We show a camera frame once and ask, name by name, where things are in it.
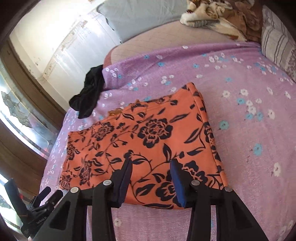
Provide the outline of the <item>orange black floral garment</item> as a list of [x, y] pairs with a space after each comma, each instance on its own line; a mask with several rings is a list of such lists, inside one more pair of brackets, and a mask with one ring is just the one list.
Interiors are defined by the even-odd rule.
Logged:
[[180, 208], [170, 173], [178, 161], [191, 177], [222, 189], [228, 182], [203, 96], [188, 83], [172, 95], [128, 105], [91, 127], [70, 132], [59, 178], [63, 190], [89, 189], [132, 162], [125, 202]]

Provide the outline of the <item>stained glass wooden door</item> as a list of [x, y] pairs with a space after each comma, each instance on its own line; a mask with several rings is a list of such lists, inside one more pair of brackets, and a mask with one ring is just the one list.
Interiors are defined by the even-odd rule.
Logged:
[[22, 223], [4, 184], [13, 178], [25, 203], [38, 193], [64, 115], [6, 40], [1, 45], [1, 215], [13, 232], [19, 233]]

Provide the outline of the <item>purple floral bed sheet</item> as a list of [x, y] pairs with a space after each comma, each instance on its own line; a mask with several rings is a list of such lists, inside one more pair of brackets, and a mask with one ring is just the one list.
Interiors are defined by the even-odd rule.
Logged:
[[97, 107], [80, 120], [69, 109], [48, 159], [41, 187], [56, 190], [71, 131], [136, 100], [175, 93], [192, 82], [205, 101], [230, 185], [269, 240], [295, 227], [295, 83], [255, 43], [162, 49], [107, 65]]

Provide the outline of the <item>pink quilted mattress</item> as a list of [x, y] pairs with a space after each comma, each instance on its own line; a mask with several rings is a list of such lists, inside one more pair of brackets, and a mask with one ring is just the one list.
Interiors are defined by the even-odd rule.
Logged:
[[179, 21], [164, 24], [143, 32], [114, 47], [107, 54], [103, 66], [158, 49], [183, 45], [231, 42], [226, 35], [203, 28], [191, 28]]

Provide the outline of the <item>striped grey pillow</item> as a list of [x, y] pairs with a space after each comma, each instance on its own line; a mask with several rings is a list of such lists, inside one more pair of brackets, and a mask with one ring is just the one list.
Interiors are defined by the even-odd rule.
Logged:
[[295, 81], [295, 40], [283, 21], [267, 6], [262, 8], [263, 55]]

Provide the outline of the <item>beige brown patterned blanket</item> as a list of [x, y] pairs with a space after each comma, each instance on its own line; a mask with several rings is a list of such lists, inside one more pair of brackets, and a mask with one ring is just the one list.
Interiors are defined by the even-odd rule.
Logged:
[[260, 1], [187, 1], [180, 23], [208, 28], [236, 41], [260, 42], [262, 4]]

